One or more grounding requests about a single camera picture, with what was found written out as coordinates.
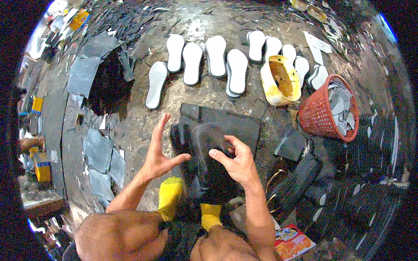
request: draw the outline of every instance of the knee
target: knee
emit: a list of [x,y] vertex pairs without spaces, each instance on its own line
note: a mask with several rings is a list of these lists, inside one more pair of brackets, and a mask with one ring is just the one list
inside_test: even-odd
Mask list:
[[112,215],[92,214],[75,233],[77,253],[83,261],[116,260],[121,251],[118,220]]

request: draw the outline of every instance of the red plastic basket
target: red plastic basket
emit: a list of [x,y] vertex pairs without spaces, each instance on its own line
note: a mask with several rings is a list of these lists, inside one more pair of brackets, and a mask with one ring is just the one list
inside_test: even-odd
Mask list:
[[350,112],[354,116],[355,127],[354,130],[347,131],[344,137],[337,128],[331,113],[331,106],[328,100],[328,85],[329,81],[334,78],[340,78],[351,94],[348,83],[338,74],[331,74],[326,78],[325,83],[314,92],[308,99],[306,99],[299,109],[299,121],[302,128],[309,134],[338,138],[346,142],[354,140],[359,129],[359,110],[357,109],[356,99],[351,97]]

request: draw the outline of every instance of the yellow sock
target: yellow sock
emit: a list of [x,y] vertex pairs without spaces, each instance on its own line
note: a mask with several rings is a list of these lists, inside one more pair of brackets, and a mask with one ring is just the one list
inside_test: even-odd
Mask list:
[[169,177],[161,183],[157,212],[164,221],[173,220],[182,192],[183,180],[179,177]]
[[214,225],[222,225],[219,220],[222,205],[200,204],[202,210],[202,227],[209,232],[209,229]]

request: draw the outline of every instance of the flip-flop sole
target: flip-flop sole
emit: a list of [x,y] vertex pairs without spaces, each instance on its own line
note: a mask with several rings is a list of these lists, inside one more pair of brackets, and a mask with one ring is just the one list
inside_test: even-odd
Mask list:
[[268,58],[273,55],[278,55],[282,48],[282,42],[276,37],[269,37],[265,40],[265,56],[264,61],[267,62]]
[[303,57],[296,58],[295,60],[295,70],[298,74],[299,83],[301,87],[303,86],[303,81],[305,79],[306,73],[309,71],[309,62]]
[[209,63],[209,74],[213,77],[223,77],[225,69],[225,50],[227,43],[225,39],[217,35],[206,41],[206,51]]
[[199,67],[203,51],[197,43],[188,43],[183,49],[185,85],[195,85],[199,82]]
[[161,91],[167,76],[168,70],[165,63],[156,62],[153,64],[148,74],[150,87],[148,89],[147,99],[145,100],[145,106],[148,109],[154,110],[160,104]]
[[261,62],[263,59],[262,49],[265,42],[265,35],[262,31],[253,31],[248,34],[250,50],[248,57],[254,62]]
[[285,56],[292,64],[296,58],[296,50],[291,44],[285,44],[282,47],[282,54]]
[[227,63],[231,70],[229,91],[233,94],[242,94],[245,91],[247,57],[240,50],[232,49],[227,55]]
[[315,76],[318,75],[318,68],[319,68],[319,65],[315,64],[313,66],[313,73],[311,74],[311,76],[308,77],[308,84],[311,85],[311,86],[312,86],[312,79],[315,78]]
[[318,74],[312,79],[312,87],[315,90],[318,90],[326,81],[328,77],[328,71],[326,70],[325,66],[319,66]]
[[227,66],[226,67],[227,67],[227,75],[228,75],[228,82],[227,82],[226,92],[227,92],[228,96],[233,97],[233,98],[236,98],[236,97],[239,96],[239,94],[233,94],[229,90],[229,83],[231,82],[231,70],[230,70],[230,68],[228,66],[228,63],[227,63]]
[[167,40],[168,63],[167,69],[178,72],[181,69],[181,52],[184,47],[184,38],[181,35],[173,34]]

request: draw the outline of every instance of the hand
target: hand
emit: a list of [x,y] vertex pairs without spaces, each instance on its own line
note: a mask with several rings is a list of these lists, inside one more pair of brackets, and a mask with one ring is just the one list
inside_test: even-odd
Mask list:
[[156,177],[161,177],[175,166],[184,161],[191,159],[190,154],[180,154],[173,159],[169,159],[163,154],[161,149],[161,138],[163,136],[164,127],[171,118],[169,113],[164,112],[163,117],[158,122],[158,125],[153,130],[151,137],[151,144],[148,148],[147,157],[141,170],[141,176],[147,180],[152,180]]
[[224,165],[231,178],[244,188],[260,182],[250,147],[234,136],[225,135],[225,140],[233,145],[233,148],[229,148],[229,152],[235,151],[236,157],[230,159],[222,151],[216,149],[211,149],[209,156]]

